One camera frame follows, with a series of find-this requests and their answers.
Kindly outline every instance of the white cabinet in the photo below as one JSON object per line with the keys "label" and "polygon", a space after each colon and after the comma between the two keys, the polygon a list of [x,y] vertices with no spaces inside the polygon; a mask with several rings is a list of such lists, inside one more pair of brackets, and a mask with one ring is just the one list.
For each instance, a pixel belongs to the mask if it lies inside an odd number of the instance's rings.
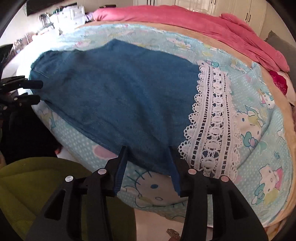
{"label": "white cabinet", "polygon": [[211,15],[219,17],[222,13],[231,12],[232,3],[233,0],[215,0]]}
{"label": "white cabinet", "polygon": [[251,0],[233,0],[232,9],[230,13],[246,22],[249,17],[250,7]]}
{"label": "white cabinet", "polygon": [[186,8],[188,10],[192,10],[194,5],[194,0],[176,0],[175,5]]}
{"label": "white cabinet", "polygon": [[147,0],[133,0],[134,6],[147,5]]}
{"label": "white cabinet", "polygon": [[214,2],[215,0],[195,0],[192,10],[195,12],[211,14]]}
{"label": "white cabinet", "polygon": [[175,5],[175,0],[155,0],[154,2],[155,6],[160,6],[160,5]]}
{"label": "white cabinet", "polygon": [[260,35],[266,15],[266,0],[252,0],[247,23],[257,35]]}
{"label": "white cabinet", "polygon": [[155,5],[155,6],[160,6],[160,5],[175,5],[175,0],[133,0],[133,5],[134,6],[139,6],[139,5]]}

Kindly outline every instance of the floor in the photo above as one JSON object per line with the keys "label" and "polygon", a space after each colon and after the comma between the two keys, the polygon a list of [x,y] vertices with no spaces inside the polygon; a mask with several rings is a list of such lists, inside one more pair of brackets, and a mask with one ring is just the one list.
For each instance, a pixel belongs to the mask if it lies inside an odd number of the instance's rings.
{"label": "floor", "polygon": [[[64,148],[57,155],[59,158],[78,162]],[[137,226],[137,241],[168,241],[170,236],[167,234],[167,229],[174,229],[180,235],[182,233],[183,224],[168,220],[159,216],[156,213],[145,212],[135,209],[136,226]],[[207,241],[212,239],[212,229],[207,230]]]}

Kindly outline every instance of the pink blanket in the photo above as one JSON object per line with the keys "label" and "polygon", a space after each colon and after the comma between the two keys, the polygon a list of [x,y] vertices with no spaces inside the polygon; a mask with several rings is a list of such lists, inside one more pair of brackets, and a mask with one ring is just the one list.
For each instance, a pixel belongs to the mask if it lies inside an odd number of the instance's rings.
{"label": "pink blanket", "polygon": [[213,17],[178,6],[131,6],[101,8],[93,13],[96,21],[138,21],[164,23],[194,30],[219,40],[265,69],[289,72],[284,56],[260,39],[243,21],[230,14]]}

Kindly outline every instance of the white lace trim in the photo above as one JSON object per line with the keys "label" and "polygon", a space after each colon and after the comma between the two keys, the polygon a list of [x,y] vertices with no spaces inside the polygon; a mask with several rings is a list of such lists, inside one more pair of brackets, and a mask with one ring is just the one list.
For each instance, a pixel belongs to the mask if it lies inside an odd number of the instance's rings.
{"label": "white lace trim", "polygon": [[230,80],[218,68],[200,61],[198,94],[194,96],[191,125],[184,130],[186,140],[179,145],[179,153],[191,168],[205,176],[219,178],[237,176],[240,162],[240,132],[234,122],[236,110],[232,103]]}

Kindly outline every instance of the bed mattress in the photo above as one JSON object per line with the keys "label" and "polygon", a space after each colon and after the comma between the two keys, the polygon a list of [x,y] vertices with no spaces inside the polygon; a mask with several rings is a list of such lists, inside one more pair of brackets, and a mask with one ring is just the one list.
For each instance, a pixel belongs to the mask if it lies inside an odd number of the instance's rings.
{"label": "bed mattress", "polygon": [[[294,194],[295,150],[289,150],[289,146],[295,142],[295,132],[289,129],[291,133],[284,135],[284,130],[292,126],[288,102],[259,64],[237,52],[235,56],[245,60],[242,62],[229,54],[231,48],[227,48],[227,45],[201,34],[194,34],[194,38],[191,38],[179,33],[125,23],[86,26],[59,37],[47,49],[88,50],[103,46],[116,38],[151,50],[174,54],[192,63],[211,66],[218,73],[224,74],[231,82],[234,119],[239,130],[237,138],[241,142],[238,148],[240,161],[234,164],[236,171],[232,180],[262,224],[268,226],[283,219],[285,209],[294,205],[291,197]],[[21,66],[18,74],[28,76],[33,61],[34,59]],[[102,168],[107,160],[116,157],[114,153],[69,125],[44,102],[41,101],[33,109],[57,140],[89,170]],[[183,144],[186,141],[188,136],[185,135]],[[184,148],[180,143],[180,153],[182,149]],[[156,212],[169,219],[183,221],[185,217],[187,201],[174,192],[170,177],[140,168],[131,162],[128,162],[118,197],[134,208]],[[208,216],[208,225],[211,226],[211,209]]]}

